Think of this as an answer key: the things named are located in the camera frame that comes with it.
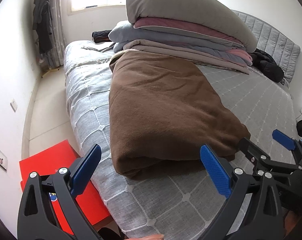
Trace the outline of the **person's left hand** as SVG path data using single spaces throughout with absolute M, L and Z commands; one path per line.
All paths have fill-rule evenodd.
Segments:
M 163 234 L 155 234 L 140 238 L 128 238 L 127 240 L 164 240 L 164 237 L 165 236 Z

